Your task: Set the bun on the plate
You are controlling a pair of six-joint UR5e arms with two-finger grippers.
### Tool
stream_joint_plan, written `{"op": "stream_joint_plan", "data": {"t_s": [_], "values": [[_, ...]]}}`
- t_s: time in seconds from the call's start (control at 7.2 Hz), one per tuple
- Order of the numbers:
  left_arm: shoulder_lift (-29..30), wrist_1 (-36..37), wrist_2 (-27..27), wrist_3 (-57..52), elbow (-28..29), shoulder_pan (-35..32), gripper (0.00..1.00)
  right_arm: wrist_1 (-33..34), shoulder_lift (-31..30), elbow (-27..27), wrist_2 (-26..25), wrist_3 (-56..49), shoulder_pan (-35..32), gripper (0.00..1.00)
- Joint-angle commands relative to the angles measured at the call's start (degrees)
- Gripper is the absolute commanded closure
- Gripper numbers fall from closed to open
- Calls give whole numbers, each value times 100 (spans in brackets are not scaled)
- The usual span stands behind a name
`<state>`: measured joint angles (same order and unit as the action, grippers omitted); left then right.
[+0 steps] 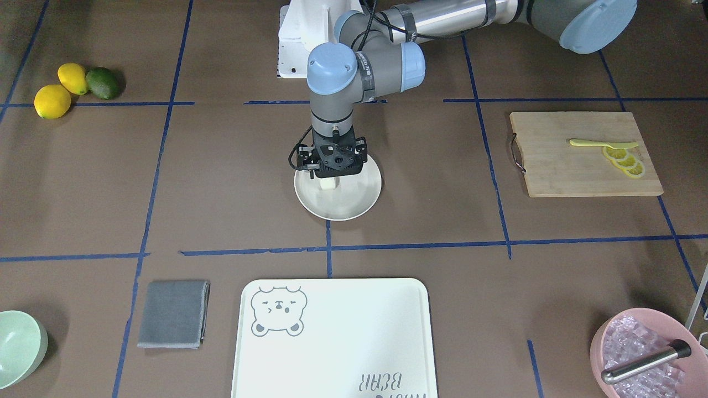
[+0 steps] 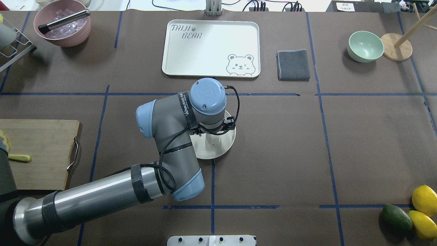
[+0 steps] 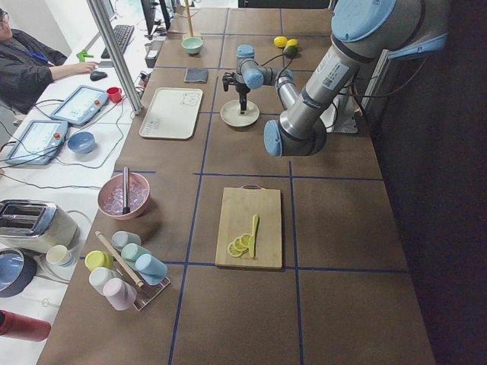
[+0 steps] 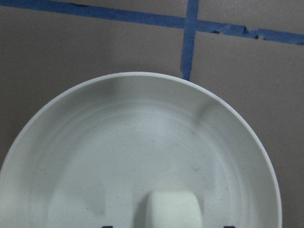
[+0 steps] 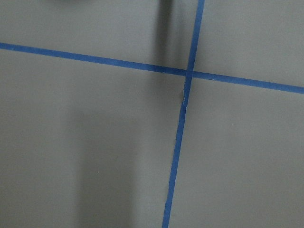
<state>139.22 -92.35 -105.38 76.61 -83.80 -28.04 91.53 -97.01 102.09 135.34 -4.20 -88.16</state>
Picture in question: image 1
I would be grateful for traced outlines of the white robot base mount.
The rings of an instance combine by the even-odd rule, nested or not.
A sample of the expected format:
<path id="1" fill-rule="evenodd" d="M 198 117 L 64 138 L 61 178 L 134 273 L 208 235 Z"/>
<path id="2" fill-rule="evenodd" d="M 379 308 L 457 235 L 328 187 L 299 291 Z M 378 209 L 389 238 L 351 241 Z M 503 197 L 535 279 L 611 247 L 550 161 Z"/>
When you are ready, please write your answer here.
<path id="1" fill-rule="evenodd" d="M 336 41 L 334 25 L 350 9 L 348 1 L 291 1 L 281 7 L 278 77 L 306 78 L 311 51 Z"/>

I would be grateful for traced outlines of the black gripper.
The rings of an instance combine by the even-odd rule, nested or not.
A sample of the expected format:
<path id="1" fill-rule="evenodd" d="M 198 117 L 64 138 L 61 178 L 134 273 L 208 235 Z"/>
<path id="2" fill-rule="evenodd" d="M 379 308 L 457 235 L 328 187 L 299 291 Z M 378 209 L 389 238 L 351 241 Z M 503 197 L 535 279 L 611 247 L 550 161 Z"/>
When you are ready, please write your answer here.
<path id="1" fill-rule="evenodd" d="M 354 129 L 345 134 L 326 137 L 313 135 L 316 178 L 336 178 L 362 173 L 367 162 L 367 142 L 364 136 L 356 137 Z"/>

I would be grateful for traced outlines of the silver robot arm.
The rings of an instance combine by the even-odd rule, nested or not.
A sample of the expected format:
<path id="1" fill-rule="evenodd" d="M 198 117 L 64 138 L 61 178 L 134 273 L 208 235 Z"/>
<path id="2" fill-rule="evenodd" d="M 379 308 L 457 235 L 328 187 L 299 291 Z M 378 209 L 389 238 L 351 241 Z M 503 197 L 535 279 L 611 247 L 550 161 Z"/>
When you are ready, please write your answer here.
<path id="1" fill-rule="evenodd" d="M 362 2 L 334 26 L 334 40 L 308 56 L 308 133 L 288 161 L 311 178 L 362 172 L 365 138 L 352 126 L 354 105 L 422 84 L 426 61 L 420 43 L 463 37 L 491 24 L 520 22 L 577 54 L 594 53 L 616 39 L 634 18 L 636 1 L 420 1 L 384 11 Z"/>

